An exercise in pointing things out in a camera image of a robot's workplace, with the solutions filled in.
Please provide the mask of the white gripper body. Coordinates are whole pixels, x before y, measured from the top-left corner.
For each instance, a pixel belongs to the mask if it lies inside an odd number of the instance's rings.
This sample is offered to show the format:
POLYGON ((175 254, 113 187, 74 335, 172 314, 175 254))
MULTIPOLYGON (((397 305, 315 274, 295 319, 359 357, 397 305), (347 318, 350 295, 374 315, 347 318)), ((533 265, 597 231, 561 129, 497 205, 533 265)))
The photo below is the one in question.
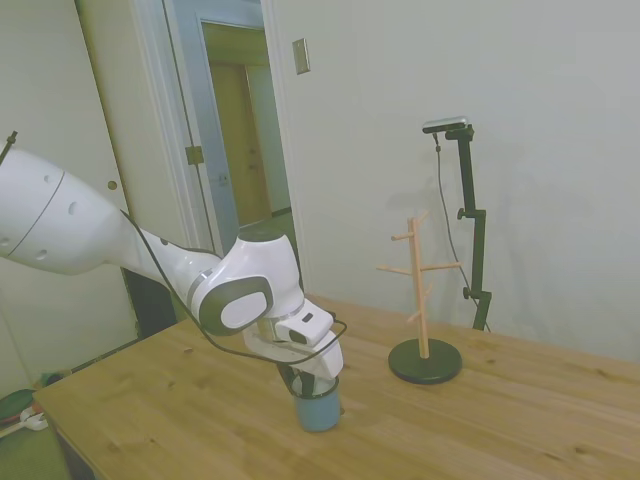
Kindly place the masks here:
POLYGON ((275 336, 269 339, 254 323, 243 331, 243 340, 255 355, 322 379, 335 379, 344 361, 332 325, 332 320, 282 320, 275 323, 275 336))

